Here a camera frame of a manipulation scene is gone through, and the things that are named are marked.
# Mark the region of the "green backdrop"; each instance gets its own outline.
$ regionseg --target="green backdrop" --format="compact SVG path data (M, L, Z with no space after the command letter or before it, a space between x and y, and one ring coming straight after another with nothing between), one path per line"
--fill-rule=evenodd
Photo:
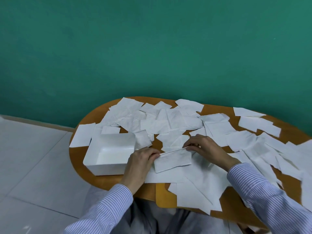
M0 114L75 127L123 96L312 134L312 0L0 0Z

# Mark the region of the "shirt cuff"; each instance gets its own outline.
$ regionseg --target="shirt cuff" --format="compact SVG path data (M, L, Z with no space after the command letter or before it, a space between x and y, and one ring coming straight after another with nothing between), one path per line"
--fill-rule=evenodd
M114 185L100 201L101 204L105 205L107 209L109 209L116 223L120 221L132 202L132 193L122 184Z
M253 188L267 179L256 171L249 163L239 163L233 166L227 175L229 182L242 199L247 199Z

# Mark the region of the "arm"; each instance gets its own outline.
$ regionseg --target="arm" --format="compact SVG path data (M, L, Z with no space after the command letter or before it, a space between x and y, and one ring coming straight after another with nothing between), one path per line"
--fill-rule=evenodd
M186 146L228 172L233 188L272 233L312 233L312 213L271 185L250 164L231 157L208 136L192 136Z
M119 223L143 185L147 173L160 152L148 147L130 155L124 176L87 214L65 228L65 234L105 234Z

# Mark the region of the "wooden table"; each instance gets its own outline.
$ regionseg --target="wooden table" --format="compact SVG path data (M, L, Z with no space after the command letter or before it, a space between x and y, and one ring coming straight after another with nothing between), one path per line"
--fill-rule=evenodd
M159 101L163 101L167 104L176 106L174 100L170 99L161 99L161 98L149 98L149 97L129 97L137 101L150 103L152 105L157 104ZM105 103L88 115L86 115L79 124L89 124L89 123L99 123L106 112L109 110L109 107L117 104L120 99L113 100L111 102ZM238 126L240 117L234 115L233 108L215 106L205 104L201 115L214 114L214 113L224 113L230 117L229 122L231 125L238 131L245 130ZM308 135L297 129L296 127L280 121L271 116L264 116L263 118L272 121L275 126L282 128L280 137L278 138L283 143L290 141L294 144L300 144L310 139ZM121 128L120 133L127 133L127 131ZM256 135L261 134L262 131L258 130ZM152 148L160 150L162 148L162 142L156 139L153 142ZM88 147L78 147L78 148L69 148L69 155L72 162L72 165L76 172L88 183L93 186L96 186L101 189L109 190L113 185L118 183L122 175L116 176L94 176L84 165L83 159L87 152ZM233 151L227 146L223 148L226 152L232 153ZM277 169L273 169L277 178L282 181L284 190L289 197L300 203L301 197L301 187L300 181L297 179L283 175ZM159 183L159 184L144 184L138 192L135 194L136 197L156 201L157 205L162 208L175 208L177 206L177 198L174 194L167 191L169 184ZM248 224L257 227L264 227L264 224L252 213L252 211L246 208L240 199L237 192L232 188L228 187L223 195L220 198L220 203L222 206L222 212L211 211L211 216L231 220L238 223Z

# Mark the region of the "blue and white striped shirt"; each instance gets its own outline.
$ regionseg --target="blue and white striped shirt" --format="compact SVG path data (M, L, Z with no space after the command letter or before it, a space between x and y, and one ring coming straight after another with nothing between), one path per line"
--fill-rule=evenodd
M271 185L248 163L232 167L228 180L272 233L312 233L312 213L288 197L283 190ZM69 225L64 233L110 233L132 202L129 189L117 184L85 216Z

